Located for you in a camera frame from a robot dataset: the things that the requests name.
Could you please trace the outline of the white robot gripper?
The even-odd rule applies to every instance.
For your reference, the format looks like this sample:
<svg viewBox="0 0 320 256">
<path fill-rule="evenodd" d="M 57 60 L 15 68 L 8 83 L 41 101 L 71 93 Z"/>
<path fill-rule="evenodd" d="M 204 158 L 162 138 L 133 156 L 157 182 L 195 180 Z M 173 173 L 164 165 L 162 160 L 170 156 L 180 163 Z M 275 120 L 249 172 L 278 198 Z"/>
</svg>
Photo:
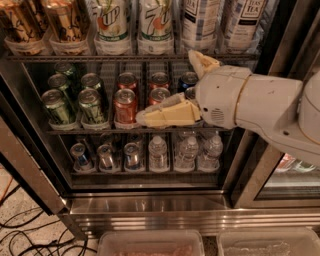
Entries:
<svg viewBox="0 0 320 256">
<path fill-rule="evenodd" d="M 188 58 L 200 79 L 195 86 L 199 107 L 183 93 L 177 93 L 161 103 L 139 111 L 136 122 L 149 128 L 188 126 L 194 125 L 202 116 L 209 125 L 234 128 L 238 98 L 252 74 L 251 70 L 245 67 L 221 66 L 215 58 L 196 50 L 189 50 Z"/>
</svg>

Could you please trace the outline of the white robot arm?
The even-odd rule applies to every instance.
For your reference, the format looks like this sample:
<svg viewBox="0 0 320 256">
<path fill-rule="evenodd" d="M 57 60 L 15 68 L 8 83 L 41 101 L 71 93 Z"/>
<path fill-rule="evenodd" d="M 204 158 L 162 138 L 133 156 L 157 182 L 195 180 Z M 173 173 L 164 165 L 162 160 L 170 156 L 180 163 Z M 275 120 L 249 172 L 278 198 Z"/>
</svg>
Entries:
<svg viewBox="0 0 320 256">
<path fill-rule="evenodd" d="M 320 80 L 307 82 L 254 74 L 250 69 L 222 65 L 198 51 L 188 58 L 199 81 L 195 98 L 177 93 L 136 115 L 149 128 L 207 124 L 240 127 L 260 135 L 278 150 L 320 165 Z"/>
</svg>

